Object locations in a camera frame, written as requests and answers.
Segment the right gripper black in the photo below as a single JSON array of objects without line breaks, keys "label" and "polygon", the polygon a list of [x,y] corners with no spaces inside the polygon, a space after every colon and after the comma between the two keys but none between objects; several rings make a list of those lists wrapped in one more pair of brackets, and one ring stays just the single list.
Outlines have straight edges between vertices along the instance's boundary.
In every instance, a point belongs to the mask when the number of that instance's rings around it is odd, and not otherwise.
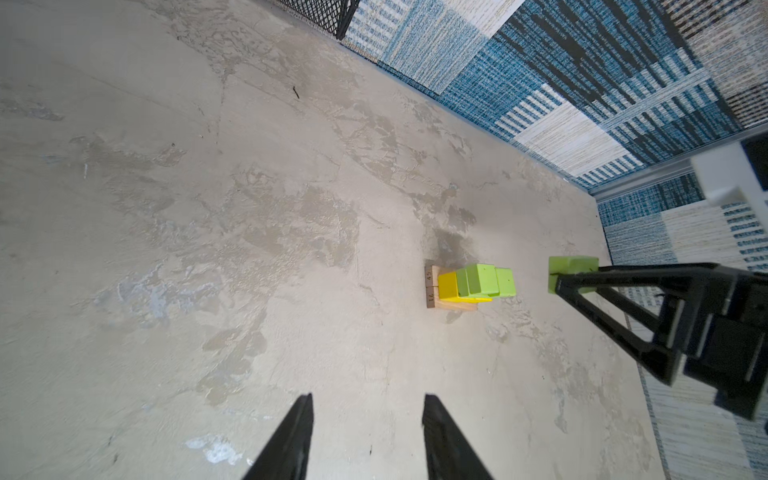
[{"label": "right gripper black", "polygon": [[[621,290],[655,287],[657,314]],[[637,336],[586,298],[595,293],[652,333]],[[683,374],[716,389],[714,404],[754,420],[767,391],[767,274],[714,263],[599,266],[561,275],[558,297],[663,384]]]}]

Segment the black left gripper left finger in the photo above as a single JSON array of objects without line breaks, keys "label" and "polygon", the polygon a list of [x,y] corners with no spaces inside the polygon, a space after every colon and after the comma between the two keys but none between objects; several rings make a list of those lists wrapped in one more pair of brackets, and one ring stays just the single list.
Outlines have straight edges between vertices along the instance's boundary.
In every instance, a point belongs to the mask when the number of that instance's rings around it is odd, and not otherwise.
[{"label": "black left gripper left finger", "polygon": [[313,426],[312,394],[300,395],[243,479],[304,480]]}]

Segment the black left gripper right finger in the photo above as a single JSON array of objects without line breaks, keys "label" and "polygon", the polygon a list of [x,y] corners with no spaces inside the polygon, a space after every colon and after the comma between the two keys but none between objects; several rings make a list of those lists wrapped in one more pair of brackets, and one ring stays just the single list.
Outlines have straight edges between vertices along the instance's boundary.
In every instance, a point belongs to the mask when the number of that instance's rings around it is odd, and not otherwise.
[{"label": "black left gripper right finger", "polygon": [[429,480],[493,479],[437,395],[425,395],[422,427]]}]

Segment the long green block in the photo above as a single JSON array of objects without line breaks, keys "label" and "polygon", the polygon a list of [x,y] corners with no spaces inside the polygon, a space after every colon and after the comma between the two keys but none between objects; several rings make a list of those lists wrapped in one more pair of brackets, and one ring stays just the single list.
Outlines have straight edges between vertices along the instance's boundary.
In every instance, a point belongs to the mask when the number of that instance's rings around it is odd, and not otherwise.
[{"label": "long green block", "polygon": [[458,284],[459,284],[460,296],[461,297],[468,297],[467,296],[467,291],[466,291],[467,285],[466,285],[466,277],[465,277],[464,268],[458,270],[456,273],[457,273],[457,276],[458,276]]},{"label": "long green block", "polygon": [[548,292],[556,293],[561,275],[593,273],[599,271],[599,258],[592,256],[551,256],[548,260]]}]

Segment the small green block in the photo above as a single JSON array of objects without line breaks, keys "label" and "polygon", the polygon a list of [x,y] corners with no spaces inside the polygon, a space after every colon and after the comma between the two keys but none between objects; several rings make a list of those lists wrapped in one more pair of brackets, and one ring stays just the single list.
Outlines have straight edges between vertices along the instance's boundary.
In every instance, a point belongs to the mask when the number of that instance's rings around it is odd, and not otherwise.
[{"label": "small green block", "polygon": [[516,286],[512,270],[496,267],[495,273],[498,286],[496,296],[501,298],[514,297],[516,295]]},{"label": "small green block", "polygon": [[489,264],[473,264],[464,268],[467,296],[494,297],[499,294],[497,269]]}]

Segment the yellow cube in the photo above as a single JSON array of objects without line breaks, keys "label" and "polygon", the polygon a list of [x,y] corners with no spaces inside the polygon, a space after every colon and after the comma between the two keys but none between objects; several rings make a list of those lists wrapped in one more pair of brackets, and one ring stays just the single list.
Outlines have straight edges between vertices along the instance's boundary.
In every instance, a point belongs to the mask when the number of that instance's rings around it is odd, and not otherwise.
[{"label": "yellow cube", "polygon": [[451,303],[478,304],[492,301],[489,297],[461,297],[456,272],[441,274],[438,277],[438,296],[442,301]]}]

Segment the natural wood block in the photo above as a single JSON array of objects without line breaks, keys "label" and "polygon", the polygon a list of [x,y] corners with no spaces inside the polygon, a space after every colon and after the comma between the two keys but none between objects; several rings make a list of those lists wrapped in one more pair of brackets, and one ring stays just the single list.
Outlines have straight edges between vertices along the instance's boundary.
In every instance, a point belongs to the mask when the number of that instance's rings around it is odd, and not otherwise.
[{"label": "natural wood block", "polygon": [[474,303],[461,303],[444,301],[439,297],[438,275],[443,269],[437,265],[425,267],[426,305],[428,309],[440,309],[451,311],[477,311],[478,305]]}]

